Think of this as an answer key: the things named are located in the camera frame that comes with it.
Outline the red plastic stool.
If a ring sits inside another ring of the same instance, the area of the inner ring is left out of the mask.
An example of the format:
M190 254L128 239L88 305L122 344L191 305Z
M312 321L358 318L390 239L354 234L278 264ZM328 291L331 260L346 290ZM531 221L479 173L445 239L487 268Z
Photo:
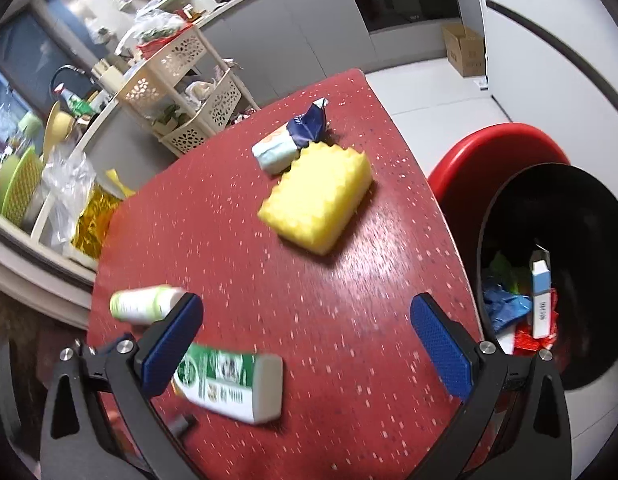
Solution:
M428 177L470 284L477 274L479 233L492 198L522 170L568 157L547 134L520 122L482 128L454 145Z

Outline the white blue carton box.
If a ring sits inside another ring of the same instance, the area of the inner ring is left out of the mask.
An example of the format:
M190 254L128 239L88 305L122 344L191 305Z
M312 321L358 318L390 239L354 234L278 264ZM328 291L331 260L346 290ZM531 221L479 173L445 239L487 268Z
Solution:
M551 269L548 252L536 246L530 259L532 290L531 335L534 339L548 337L551 332Z

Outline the yellow sponge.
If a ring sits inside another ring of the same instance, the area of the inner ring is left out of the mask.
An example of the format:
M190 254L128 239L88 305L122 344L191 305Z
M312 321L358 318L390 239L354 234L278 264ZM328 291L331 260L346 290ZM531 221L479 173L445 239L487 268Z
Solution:
M373 182L367 154L311 143L262 202L257 217L285 240L324 256Z

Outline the blue plastic bag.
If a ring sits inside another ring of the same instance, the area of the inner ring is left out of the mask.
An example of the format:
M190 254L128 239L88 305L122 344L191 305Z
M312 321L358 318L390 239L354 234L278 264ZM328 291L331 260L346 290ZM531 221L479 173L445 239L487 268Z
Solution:
M517 323L532 310L532 300L528 296L513 294L498 283L484 285L482 298L495 333Z

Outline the green-capped Dettol bottle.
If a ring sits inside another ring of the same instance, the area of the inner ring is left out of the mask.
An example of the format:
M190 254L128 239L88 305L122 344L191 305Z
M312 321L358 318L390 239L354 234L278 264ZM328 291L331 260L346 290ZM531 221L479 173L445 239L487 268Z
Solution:
M191 344L171 385L205 410L258 426L281 417L283 377L281 356Z

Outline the black kitchen faucet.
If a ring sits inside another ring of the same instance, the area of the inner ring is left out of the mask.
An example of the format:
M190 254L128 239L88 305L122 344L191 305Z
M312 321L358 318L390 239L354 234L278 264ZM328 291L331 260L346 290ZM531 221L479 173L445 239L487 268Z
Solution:
M98 88L90 74L70 64L62 65L55 70L50 80L49 92L53 94L59 84L64 84L66 89L73 91L81 98L90 96Z

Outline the red wrapper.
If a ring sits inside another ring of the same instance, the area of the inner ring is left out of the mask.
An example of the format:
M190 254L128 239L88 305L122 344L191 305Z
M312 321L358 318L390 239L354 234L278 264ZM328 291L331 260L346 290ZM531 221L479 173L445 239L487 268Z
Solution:
M555 288L551 288L551 328L548 336L543 338L533 338L532 326L527 321L520 321L515 327L514 336L514 356L531 356L533 352L540 349L551 350L557 340L557 320L558 312L556 310L557 292Z

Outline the clear plastic bag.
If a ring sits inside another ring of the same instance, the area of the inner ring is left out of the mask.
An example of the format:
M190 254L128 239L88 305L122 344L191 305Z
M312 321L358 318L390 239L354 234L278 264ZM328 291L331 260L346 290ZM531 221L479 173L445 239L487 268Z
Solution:
M76 233L96 183L96 170L86 154L73 153L61 143L52 148L41 175L54 200L49 214L51 247L59 252Z

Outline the gold foil bag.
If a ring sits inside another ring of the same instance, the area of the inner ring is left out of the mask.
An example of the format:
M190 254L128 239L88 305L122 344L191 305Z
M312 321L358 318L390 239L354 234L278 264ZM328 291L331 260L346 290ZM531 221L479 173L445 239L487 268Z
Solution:
M93 260L100 259L114 212L123 200L136 194L120 181L115 169L106 170L105 177L114 185L114 192L104 188L91 166L82 168L75 177L67 206L75 225L70 244Z

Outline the black trash bin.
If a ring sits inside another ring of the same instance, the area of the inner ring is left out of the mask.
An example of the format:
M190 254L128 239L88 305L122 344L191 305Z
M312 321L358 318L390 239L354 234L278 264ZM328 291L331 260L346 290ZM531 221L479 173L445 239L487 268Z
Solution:
M548 252L557 292L552 352L567 390L592 384L618 360L618 200L584 170L531 166L496 192L479 233L476 304L494 338L482 289L497 252L528 270L536 246Z

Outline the coconut drink bottle white cap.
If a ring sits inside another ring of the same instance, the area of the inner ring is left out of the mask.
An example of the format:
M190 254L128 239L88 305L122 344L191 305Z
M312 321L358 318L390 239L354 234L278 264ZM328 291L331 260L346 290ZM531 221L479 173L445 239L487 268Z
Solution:
M146 326L161 321L185 294L179 287L158 285L114 292L110 312L115 320Z

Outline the white refrigerator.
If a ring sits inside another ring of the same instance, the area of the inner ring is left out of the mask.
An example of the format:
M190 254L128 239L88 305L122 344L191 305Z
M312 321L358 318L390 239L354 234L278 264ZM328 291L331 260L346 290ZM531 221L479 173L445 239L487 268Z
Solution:
M506 116L552 138L618 198L618 26L602 0L459 0Z

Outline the grey base cabinets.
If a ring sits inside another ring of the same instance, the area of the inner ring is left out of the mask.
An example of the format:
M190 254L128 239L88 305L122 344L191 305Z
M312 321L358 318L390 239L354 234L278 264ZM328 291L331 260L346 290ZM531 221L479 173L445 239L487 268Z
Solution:
M349 68L365 73L446 54L441 26L459 18L369 32L355 0L232 0L198 27L260 105Z

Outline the green wrapper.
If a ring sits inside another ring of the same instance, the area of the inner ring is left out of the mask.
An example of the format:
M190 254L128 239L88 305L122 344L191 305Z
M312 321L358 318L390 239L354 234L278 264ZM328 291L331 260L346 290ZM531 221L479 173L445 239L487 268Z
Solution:
M487 275L489 280L512 294L522 295L528 292L528 270L513 266L501 252L497 252L491 260Z

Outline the blue white packet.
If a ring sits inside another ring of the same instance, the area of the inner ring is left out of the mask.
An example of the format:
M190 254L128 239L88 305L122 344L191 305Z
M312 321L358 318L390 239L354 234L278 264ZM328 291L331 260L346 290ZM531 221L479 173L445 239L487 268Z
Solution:
M320 98L309 108L260 139L251 148L258 166L269 176L281 174L310 143L323 140L327 129L326 107L329 100Z

